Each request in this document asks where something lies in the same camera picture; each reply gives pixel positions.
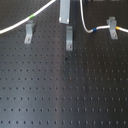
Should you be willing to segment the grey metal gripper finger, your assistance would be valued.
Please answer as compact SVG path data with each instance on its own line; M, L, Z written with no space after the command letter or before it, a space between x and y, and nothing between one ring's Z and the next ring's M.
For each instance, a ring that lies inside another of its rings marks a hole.
M70 0L60 0L59 22L68 24L70 18Z

